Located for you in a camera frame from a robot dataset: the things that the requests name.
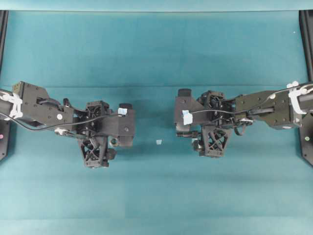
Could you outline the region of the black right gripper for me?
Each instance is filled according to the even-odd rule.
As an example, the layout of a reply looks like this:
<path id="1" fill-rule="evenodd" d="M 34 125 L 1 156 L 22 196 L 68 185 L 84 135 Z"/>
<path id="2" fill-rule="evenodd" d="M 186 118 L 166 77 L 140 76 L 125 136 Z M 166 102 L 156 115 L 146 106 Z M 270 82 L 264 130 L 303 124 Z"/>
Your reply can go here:
<path id="1" fill-rule="evenodd" d="M 190 97 L 191 89 L 179 89 L 178 96 Z M 226 98 L 224 93 L 206 91 L 196 99 L 195 124 L 209 125 L 219 128 L 230 129 L 236 126 L 233 112 L 235 109 L 235 98 Z M 190 125 L 183 122 L 176 123 L 176 132 L 189 132 Z"/>

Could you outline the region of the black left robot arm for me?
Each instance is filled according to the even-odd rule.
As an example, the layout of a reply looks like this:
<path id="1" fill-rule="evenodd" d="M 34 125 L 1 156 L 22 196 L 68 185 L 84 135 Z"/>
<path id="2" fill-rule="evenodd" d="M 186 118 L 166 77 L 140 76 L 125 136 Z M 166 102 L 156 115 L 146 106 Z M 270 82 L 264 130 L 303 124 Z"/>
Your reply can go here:
<path id="1" fill-rule="evenodd" d="M 135 110 L 122 103 L 116 111 L 104 101 L 90 101 L 84 109 L 75 108 L 65 98 L 59 102 L 47 90 L 19 82 L 12 91 L 0 91 L 0 118 L 25 125 L 30 131 L 51 130 L 75 138 L 93 148 L 130 147 L 135 133 Z"/>

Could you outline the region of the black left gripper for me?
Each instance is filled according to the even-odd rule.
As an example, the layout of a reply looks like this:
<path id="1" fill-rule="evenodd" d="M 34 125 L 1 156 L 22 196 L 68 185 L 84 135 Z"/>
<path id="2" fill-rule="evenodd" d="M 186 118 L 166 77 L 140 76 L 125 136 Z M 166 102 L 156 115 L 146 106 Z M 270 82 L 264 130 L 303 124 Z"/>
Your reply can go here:
<path id="1" fill-rule="evenodd" d="M 119 109 L 133 109 L 130 103 L 120 103 Z M 111 124 L 117 120 L 117 114 L 104 101 L 94 101 L 85 109 L 74 108 L 74 122 L 81 124 L 73 126 L 73 137 L 80 141 L 106 142 L 108 138 L 117 138 Z M 133 136 L 119 136 L 118 146 L 132 147 Z"/>

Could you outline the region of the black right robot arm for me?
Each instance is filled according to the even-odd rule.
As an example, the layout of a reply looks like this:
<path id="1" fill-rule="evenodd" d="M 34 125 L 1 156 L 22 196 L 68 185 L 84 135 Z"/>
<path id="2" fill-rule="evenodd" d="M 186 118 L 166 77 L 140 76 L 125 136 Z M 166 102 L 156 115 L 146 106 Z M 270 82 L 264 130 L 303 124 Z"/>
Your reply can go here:
<path id="1" fill-rule="evenodd" d="M 180 89 L 175 100 L 174 124 L 177 132 L 186 133 L 196 125 L 237 129 L 258 120 L 282 130 L 301 127 L 302 118 L 312 110 L 312 82 L 292 82 L 281 90 L 234 98 L 226 98 L 222 92 L 206 91 L 195 99 L 190 89 Z"/>

